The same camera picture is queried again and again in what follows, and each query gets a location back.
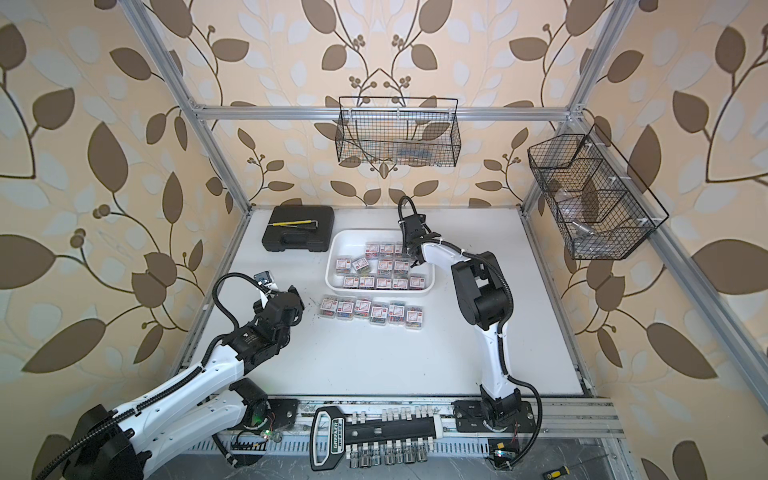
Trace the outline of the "paper clip box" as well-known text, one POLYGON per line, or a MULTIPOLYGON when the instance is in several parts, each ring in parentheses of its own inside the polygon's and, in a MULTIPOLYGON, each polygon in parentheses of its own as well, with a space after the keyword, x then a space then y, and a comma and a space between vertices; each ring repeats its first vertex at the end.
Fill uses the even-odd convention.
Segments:
POLYGON ((357 298, 355 300, 353 314, 357 319, 369 320, 371 318, 372 300, 357 298))
POLYGON ((404 325, 406 317, 406 304, 393 301, 388 305, 387 322, 391 325, 404 325))
POLYGON ((323 296, 319 304, 319 315, 324 318, 334 318, 337 313, 339 299, 336 296, 323 296))
POLYGON ((356 300, 354 298, 339 298, 336 308, 336 317, 342 320, 354 318, 356 300))
POLYGON ((370 311, 370 323, 372 325, 384 326, 389 318, 389 304, 374 302, 370 311))
POLYGON ((421 330, 424 324, 424 311, 420 306, 407 306, 405 327, 410 330, 421 330))

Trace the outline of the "white plastic tray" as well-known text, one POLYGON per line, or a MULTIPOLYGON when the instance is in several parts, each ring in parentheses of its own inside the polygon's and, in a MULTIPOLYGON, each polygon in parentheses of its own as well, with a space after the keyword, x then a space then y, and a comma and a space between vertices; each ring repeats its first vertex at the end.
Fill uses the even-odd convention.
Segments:
POLYGON ((436 273, 413 264, 399 231, 348 229, 331 242, 325 282, 339 294, 418 296, 433 288, 436 273))

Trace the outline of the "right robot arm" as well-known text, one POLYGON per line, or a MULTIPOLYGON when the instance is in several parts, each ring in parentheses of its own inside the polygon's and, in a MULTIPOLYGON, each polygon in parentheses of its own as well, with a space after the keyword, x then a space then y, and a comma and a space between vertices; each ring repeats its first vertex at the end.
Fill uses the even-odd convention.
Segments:
POLYGON ((403 249, 416 266, 435 265, 451 274, 459 311, 475 329, 481 353, 480 413, 485 428, 504 432, 516 425, 516 417, 527 403, 521 390, 529 390, 536 405, 533 430, 517 453, 496 450, 491 465, 513 470, 535 445, 543 423, 543 401, 531 383, 511 374, 507 362, 506 326, 514 313, 514 298, 495 255, 471 253, 433 231, 408 195, 397 201, 398 225, 403 249))

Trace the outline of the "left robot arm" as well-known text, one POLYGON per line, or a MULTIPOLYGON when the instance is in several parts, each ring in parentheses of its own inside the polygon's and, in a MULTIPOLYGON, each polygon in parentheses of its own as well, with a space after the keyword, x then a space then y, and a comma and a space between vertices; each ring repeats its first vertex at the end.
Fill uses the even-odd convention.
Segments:
POLYGON ((159 387, 112 410, 98 405, 79 419, 70 444, 43 466, 38 479, 144 479, 200 441, 240 425, 259 429, 274 416, 267 393, 248 375, 290 342, 305 305, 290 286, 274 289, 270 273, 234 275, 261 294, 254 318, 239 324, 213 286, 214 305, 233 325, 209 343, 203 358, 159 387))

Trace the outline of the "black tool case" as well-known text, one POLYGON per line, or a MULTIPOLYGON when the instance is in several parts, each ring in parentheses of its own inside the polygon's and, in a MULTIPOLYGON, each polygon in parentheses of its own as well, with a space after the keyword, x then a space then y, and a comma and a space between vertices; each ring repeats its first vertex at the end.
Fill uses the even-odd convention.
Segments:
POLYGON ((262 236, 262 245, 269 252, 286 250, 307 250, 314 253, 326 252, 331 243, 335 212, 330 206, 281 205, 273 209, 262 236), (315 229, 270 227, 269 223, 317 220, 315 229))

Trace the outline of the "socket set holder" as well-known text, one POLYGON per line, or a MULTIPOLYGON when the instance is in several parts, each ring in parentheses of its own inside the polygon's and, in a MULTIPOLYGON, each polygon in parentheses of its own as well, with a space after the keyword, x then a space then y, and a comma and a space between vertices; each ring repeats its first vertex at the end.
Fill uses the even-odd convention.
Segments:
POLYGON ((384 409, 367 418, 363 412, 346 414, 324 406, 311 425, 310 467, 330 471, 343 460, 352 469, 423 463, 443 433, 440 415, 427 407, 384 409))

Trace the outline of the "yellow handled hex key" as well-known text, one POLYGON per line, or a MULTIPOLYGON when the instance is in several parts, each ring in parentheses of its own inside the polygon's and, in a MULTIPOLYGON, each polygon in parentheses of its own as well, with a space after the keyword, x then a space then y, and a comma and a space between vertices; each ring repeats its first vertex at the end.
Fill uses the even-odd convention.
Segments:
POLYGON ((319 226, 317 220, 294 220, 269 223, 270 227, 285 227, 285 228, 301 228, 301 229, 315 229, 319 226))

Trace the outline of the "yellow handled screwdriver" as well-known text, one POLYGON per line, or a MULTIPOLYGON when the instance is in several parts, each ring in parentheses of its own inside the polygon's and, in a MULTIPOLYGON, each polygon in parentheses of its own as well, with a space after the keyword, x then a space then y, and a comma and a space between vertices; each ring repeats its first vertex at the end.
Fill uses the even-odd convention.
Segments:
POLYGON ((584 466, 586 464, 589 464, 589 463, 592 463, 592 462, 595 462, 595 461, 599 461, 599 460, 603 460, 603 459, 606 459, 606 458, 607 458, 607 455, 601 455, 601 456, 596 456, 596 457, 589 458, 589 459, 586 459, 586 460, 581 460, 581 461, 578 461, 578 462, 570 464, 570 465, 562 465, 560 467, 557 467, 557 468, 554 468, 554 469, 547 470, 547 471, 543 472, 541 474, 541 477, 542 477, 543 480, 560 479, 562 477, 570 475, 571 471, 573 469, 575 469, 576 467, 582 467, 582 466, 584 466))

